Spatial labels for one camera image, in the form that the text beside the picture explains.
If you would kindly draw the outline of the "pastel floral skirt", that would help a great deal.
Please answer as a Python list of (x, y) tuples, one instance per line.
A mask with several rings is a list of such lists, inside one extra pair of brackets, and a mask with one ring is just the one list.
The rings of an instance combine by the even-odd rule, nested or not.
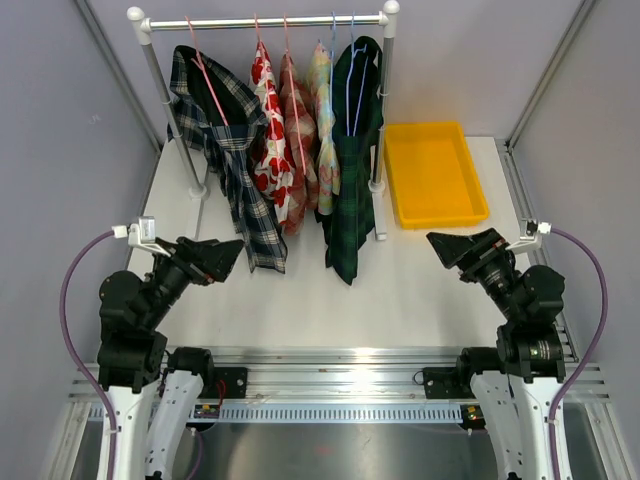
[(329, 50), (318, 42), (307, 72), (307, 85), (313, 102), (320, 148), (316, 159), (319, 197), (317, 211), (329, 216), (336, 204), (341, 186), (341, 171), (332, 137), (335, 115), (331, 103), (330, 79), (332, 62)]

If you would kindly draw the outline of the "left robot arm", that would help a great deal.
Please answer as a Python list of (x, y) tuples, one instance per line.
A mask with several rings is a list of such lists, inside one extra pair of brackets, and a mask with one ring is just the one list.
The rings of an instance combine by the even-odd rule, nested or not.
[(130, 239), (153, 257), (144, 277), (121, 270), (99, 292), (101, 345), (98, 384), (105, 438), (100, 454), (102, 479), (169, 479), (188, 415), (197, 399), (217, 389), (212, 354), (178, 347), (165, 352), (158, 326), (191, 285), (210, 286), (230, 275), (240, 240), (174, 242)]

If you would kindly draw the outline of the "red white floral skirt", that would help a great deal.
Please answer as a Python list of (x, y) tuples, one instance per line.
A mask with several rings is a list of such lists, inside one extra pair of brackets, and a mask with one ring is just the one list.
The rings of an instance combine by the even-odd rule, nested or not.
[(261, 40), (256, 45), (250, 86), (259, 99), (267, 121), (263, 139), (254, 154), (253, 178), (258, 191), (273, 204), (277, 224), (284, 226), (288, 218), (295, 167), (287, 155), (284, 116), (275, 75), (266, 46)]

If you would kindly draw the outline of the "navy plaid skirt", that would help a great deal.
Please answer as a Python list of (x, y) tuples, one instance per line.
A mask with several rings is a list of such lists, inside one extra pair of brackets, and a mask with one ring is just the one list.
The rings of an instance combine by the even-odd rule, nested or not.
[(267, 121), (258, 98), (231, 71), (201, 53), (226, 114), (225, 126), (209, 89), (193, 60), (195, 49), (173, 51), (170, 90), (173, 111), (186, 145), (203, 153), (219, 175), (235, 231), (244, 240), (250, 270), (285, 272), (287, 246), (276, 223), (273, 204), (258, 191), (251, 174), (252, 156), (263, 139)]

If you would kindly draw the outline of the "light blue hanger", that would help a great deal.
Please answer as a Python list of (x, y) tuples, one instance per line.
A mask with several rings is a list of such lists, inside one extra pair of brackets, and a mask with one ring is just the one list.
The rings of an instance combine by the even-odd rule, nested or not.
[(318, 41), (308, 72), (308, 83), (313, 96), (316, 124), (320, 139), (328, 138), (331, 135), (335, 123), (332, 100), (335, 57), (334, 46), (335, 31), (332, 31), (330, 47), (326, 47), (321, 41)]

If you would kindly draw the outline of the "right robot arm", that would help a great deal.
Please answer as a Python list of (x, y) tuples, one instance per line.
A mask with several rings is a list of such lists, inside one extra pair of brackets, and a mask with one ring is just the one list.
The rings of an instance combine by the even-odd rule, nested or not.
[(526, 220), (515, 243), (493, 228), (427, 236), (443, 266), (480, 285), (505, 318), (495, 346), (466, 347), (454, 367), (426, 367), (420, 381), (429, 399), (473, 401), (463, 421), (488, 432), (501, 479), (573, 476), (558, 396), (566, 378), (556, 328), (565, 279), (544, 265), (516, 267), (517, 255), (539, 248), (550, 232), (550, 224)]

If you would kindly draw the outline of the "red beige checked skirt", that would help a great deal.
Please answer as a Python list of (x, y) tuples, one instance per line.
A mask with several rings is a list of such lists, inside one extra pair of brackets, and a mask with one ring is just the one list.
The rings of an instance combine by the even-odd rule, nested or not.
[(284, 233), (296, 235), (302, 229), (307, 210), (315, 210), (319, 197), (319, 182), (316, 173), (315, 159), (319, 148), (316, 121), (314, 117), (311, 94), (302, 81), (293, 62), (293, 79), (295, 82), (297, 108), (299, 113), (300, 132), (302, 137), (306, 176), (303, 175), (301, 158), (296, 137), (296, 125), (289, 87), (286, 55), (283, 55), (279, 73), (279, 100), (284, 114), (285, 138), (287, 154), (295, 167), (293, 186), (290, 190), (289, 212)]

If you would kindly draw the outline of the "dark green plaid skirt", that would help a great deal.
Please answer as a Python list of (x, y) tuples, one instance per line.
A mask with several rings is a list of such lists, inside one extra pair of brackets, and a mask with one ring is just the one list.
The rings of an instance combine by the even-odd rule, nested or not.
[(346, 135), (345, 82), (349, 69), (350, 46), (334, 66), (333, 140), (341, 169), (341, 186), (333, 213), (323, 221), (326, 243), (325, 266), (334, 269), (343, 282), (350, 285), (358, 273), (358, 253), (374, 228), (371, 178), (371, 149), (376, 146), (383, 124), (382, 100), (378, 96), (380, 73), (378, 62), (382, 51), (369, 36), (356, 39), (358, 47), (368, 44), (370, 57), (358, 133)]

